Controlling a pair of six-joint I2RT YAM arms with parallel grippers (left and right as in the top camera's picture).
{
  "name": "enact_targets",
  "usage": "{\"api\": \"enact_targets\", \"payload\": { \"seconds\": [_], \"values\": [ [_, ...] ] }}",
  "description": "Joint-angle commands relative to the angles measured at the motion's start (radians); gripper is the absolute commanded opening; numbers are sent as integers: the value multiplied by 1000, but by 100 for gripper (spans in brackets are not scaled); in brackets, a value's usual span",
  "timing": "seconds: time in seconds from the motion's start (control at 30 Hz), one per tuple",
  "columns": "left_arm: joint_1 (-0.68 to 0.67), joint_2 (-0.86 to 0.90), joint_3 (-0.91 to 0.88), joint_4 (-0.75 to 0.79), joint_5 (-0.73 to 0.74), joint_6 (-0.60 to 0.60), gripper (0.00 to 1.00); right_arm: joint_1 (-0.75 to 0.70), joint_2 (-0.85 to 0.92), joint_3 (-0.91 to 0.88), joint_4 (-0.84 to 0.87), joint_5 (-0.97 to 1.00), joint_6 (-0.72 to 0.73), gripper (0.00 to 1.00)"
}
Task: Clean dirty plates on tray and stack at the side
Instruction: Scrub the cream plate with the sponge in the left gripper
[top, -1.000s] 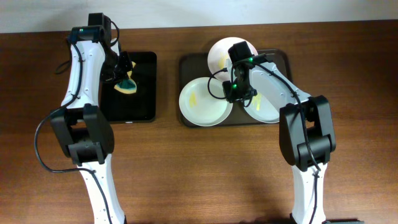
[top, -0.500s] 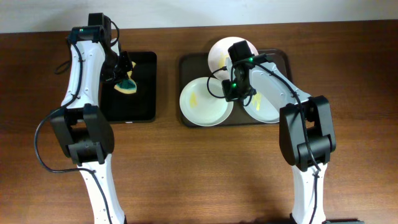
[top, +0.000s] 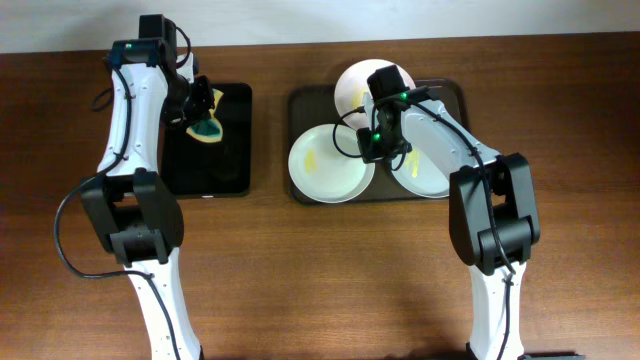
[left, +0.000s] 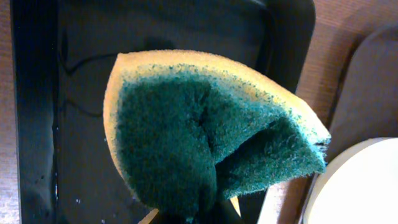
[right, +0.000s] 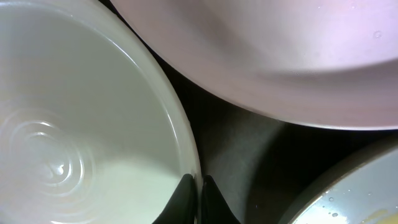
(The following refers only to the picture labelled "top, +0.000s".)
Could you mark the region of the green and yellow sponge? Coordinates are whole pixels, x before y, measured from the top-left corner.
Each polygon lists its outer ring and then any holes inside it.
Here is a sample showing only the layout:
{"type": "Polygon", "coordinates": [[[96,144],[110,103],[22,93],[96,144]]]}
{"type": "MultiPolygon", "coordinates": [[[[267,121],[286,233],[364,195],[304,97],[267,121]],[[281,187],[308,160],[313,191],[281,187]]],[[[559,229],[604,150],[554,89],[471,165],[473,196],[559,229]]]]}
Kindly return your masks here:
{"type": "Polygon", "coordinates": [[[196,124],[189,126],[186,130],[187,135],[205,144],[214,144],[222,141],[223,127],[216,118],[215,112],[223,96],[224,93],[221,90],[213,88],[213,105],[208,110],[208,115],[196,124]]]}

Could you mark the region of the light blue round plate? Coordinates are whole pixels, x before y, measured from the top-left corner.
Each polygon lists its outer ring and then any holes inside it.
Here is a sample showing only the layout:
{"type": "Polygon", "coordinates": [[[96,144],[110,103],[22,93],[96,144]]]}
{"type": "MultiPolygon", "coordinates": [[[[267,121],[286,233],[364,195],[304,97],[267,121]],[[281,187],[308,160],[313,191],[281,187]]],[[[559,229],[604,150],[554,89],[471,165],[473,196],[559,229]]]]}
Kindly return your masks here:
{"type": "Polygon", "coordinates": [[[425,198],[445,198],[449,196],[449,181],[431,159],[420,149],[413,148],[405,155],[402,167],[398,155],[391,162],[391,174],[407,191],[425,198]]]}

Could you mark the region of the pink round plate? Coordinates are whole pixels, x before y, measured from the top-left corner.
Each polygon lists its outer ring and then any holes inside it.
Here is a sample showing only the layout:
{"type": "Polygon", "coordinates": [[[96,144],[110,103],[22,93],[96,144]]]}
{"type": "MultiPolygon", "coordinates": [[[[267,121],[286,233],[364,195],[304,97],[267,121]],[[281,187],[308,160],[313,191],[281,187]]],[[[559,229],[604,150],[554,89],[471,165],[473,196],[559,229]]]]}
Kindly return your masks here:
{"type": "MultiPolygon", "coordinates": [[[[404,84],[410,89],[416,87],[414,80],[399,65],[383,59],[367,59],[351,65],[338,79],[334,89],[334,104],[339,116],[345,115],[363,105],[365,93],[370,93],[367,79],[377,69],[396,65],[404,84]]],[[[365,113],[353,113],[343,121],[354,130],[369,126],[365,113]]]]}

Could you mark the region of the white round plate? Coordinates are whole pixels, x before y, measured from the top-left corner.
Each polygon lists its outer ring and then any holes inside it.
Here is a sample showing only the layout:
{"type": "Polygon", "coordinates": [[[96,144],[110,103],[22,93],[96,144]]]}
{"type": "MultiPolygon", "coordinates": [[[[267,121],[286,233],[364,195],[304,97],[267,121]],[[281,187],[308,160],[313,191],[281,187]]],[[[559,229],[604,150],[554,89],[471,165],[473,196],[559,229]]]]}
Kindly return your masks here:
{"type": "Polygon", "coordinates": [[[321,203],[350,201],[370,185],[376,166],[360,158],[340,153],[358,150],[356,132],[346,126],[331,124],[305,131],[293,143],[288,156],[288,170],[295,187],[306,197],[321,203]]]}

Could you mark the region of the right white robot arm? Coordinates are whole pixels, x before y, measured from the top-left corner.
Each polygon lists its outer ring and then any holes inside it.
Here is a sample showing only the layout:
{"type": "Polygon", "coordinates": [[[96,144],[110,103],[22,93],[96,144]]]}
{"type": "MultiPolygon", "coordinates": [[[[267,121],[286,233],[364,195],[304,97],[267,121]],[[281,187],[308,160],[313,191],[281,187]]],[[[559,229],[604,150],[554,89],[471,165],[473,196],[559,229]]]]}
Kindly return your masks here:
{"type": "Polygon", "coordinates": [[[427,86],[410,88],[397,66],[367,78],[357,130],[366,163],[427,155],[449,182],[449,235],[472,283],[474,359],[522,359],[520,289],[540,223],[528,161],[502,155],[454,120],[427,86]]]}

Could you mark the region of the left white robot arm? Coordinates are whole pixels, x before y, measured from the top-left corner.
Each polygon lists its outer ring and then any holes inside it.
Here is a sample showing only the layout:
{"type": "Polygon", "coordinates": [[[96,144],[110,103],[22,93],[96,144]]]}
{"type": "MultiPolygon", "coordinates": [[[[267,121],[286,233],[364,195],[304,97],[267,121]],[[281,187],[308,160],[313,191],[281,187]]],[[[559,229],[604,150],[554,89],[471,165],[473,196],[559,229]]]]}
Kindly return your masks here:
{"type": "Polygon", "coordinates": [[[191,125],[214,106],[194,55],[178,52],[181,32],[161,14],[143,15],[137,38],[114,42],[109,138],[96,174],[80,187],[102,247],[134,287],[155,359],[204,356],[180,282],[183,215],[158,166],[161,130],[191,125]]]}

